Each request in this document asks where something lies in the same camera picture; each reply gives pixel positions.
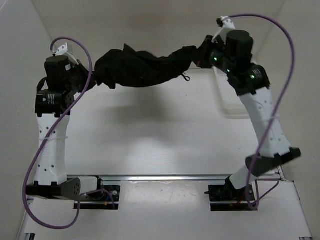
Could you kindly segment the black shorts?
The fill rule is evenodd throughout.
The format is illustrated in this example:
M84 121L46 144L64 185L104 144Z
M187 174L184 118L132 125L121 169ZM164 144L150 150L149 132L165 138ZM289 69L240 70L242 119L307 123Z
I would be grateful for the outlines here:
M201 69L212 66L199 58L196 46L184 46L168 56L157 57L148 51L136 51L124 44L123 49L111 49L97 60L92 78L97 85L105 84L114 90L116 85L146 88L166 83L182 76L195 64Z

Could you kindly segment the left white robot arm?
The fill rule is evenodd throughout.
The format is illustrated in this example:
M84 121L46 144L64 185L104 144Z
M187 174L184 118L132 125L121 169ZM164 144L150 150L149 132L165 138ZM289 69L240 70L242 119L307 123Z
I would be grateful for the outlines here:
M37 86L35 114L39 132L36 172L25 193L42 199L79 198L81 181L68 178L65 165L67 128L75 95L84 90L89 73L79 62L65 55L48 57L44 62L46 77Z

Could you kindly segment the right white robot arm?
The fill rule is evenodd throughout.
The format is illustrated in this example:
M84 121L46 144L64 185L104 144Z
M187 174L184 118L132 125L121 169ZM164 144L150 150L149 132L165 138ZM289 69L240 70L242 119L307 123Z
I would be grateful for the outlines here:
M248 183L265 173L301 156L301 150L291 146L278 118L273 115L271 84L266 70L252 62L254 40L247 31L231 30L226 38L207 35L199 47L200 68L215 67L227 75L248 112L257 140L261 145L245 165L230 175L218 191L218 198L236 200L243 196Z

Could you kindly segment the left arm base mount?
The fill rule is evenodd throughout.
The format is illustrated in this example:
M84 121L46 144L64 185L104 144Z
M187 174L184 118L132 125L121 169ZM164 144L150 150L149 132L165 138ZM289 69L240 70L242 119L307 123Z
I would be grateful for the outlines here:
M100 176L79 177L80 210L118 210L121 186Z

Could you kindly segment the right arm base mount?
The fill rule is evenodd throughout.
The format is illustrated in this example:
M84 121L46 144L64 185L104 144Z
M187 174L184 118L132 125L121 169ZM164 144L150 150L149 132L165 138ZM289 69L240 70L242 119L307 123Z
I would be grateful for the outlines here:
M258 182L275 182L275 185L260 195ZM256 180L254 183L255 191L253 185L250 184L248 187L248 196L246 196L246 188L231 193L225 185L209 185L208 190L205 191L204 194L209 196L211 212L257 211L260 200L279 184L280 181L277 179L267 178Z

